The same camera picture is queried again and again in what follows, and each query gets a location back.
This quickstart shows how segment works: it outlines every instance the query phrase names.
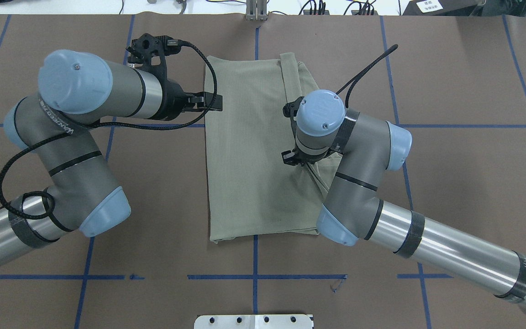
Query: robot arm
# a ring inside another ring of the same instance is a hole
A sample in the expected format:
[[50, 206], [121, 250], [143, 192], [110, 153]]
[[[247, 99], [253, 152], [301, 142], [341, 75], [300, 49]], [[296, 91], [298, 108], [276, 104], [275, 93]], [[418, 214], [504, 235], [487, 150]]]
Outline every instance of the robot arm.
[[[102, 117], [171, 120], [183, 111], [222, 110], [222, 97], [216, 93], [186, 93], [167, 78], [165, 56], [182, 46], [203, 57], [190, 43], [145, 34], [128, 48], [129, 62], [142, 64], [136, 68], [71, 50], [57, 50], [46, 58], [38, 93], [12, 108], [4, 130], [22, 153], [41, 144], [34, 152], [54, 185], [23, 194], [0, 209], [0, 265], [75, 229], [94, 237], [129, 217], [127, 197], [89, 132], [103, 125], [98, 123]], [[156, 56], [160, 64], [152, 65]], [[1, 200], [6, 204], [2, 194]]]
[[526, 314], [526, 256], [376, 196], [384, 172], [400, 169], [409, 154], [407, 130], [347, 110], [338, 95], [327, 90], [287, 104], [284, 114], [296, 123], [296, 148], [282, 154], [286, 164], [342, 154], [317, 222], [322, 235], [348, 246], [359, 238], [375, 242], [403, 258], [471, 281], [518, 304]]

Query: white label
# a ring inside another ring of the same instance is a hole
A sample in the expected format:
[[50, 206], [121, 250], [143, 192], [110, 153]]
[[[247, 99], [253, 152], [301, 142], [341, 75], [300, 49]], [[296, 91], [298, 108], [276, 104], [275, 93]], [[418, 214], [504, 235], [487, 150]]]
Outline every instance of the white label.
[[438, 0], [426, 0], [417, 3], [421, 12], [434, 12], [440, 9], [444, 9]]

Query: metal bracket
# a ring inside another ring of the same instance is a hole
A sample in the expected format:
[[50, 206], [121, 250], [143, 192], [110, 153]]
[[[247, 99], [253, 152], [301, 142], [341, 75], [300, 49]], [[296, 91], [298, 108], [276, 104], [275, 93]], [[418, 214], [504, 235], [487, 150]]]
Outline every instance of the metal bracket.
[[267, 0], [246, 0], [247, 21], [267, 21]]
[[199, 316], [194, 329], [313, 329], [311, 314]]

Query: silver metal tube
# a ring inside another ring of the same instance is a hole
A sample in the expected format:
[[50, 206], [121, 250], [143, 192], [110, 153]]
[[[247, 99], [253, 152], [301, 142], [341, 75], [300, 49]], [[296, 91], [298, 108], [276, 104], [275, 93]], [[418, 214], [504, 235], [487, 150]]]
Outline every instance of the silver metal tube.
[[[413, 221], [412, 212], [384, 202], [370, 241], [393, 252], [407, 243]], [[411, 259], [444, 269], [505, 300], [517, 303], [526, 314], [526, 295], [510, 294], [522, 283], [526, 257], [473, 235], [425, 218], [420, 240], [414, 240]]]
[[[29, 214], [41, 214], [44, 210], [42, 198], [39, 196], [28, 198], [24, 202], [23, 210]], [[32, 229], [46, 239], [53, 240], [66, 234], [65, 231], [58, 229], [49, 218], [28, 220], [28, 223]], [[0, 266], [32, 250], [34, 249], [24, 244], [11, 228], [8, 211], [0, 210]]]
[[139, 109], [139, 111], [137, 111], [136, 114], [132, 115], [132, 117], [148, 119], [153, 117], [153, 115], [159, 110], [163, 92], [161, 89], [161, 84], [153, 74], [141, 71], [140, 69], [138, 69], [137, 72], [142, 77], [143, 83], [146, 86], [146, 96], [145, 99], [142, 100], [142, 107]]

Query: metal plate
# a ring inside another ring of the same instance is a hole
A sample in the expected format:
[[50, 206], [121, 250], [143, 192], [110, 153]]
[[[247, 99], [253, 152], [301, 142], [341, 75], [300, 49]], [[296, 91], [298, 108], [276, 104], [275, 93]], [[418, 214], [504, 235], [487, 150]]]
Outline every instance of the metal plate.
[[215, 328], [313, 329], [314, 316], [306, 314], [199, 316], [194, 322], [194, 329]]

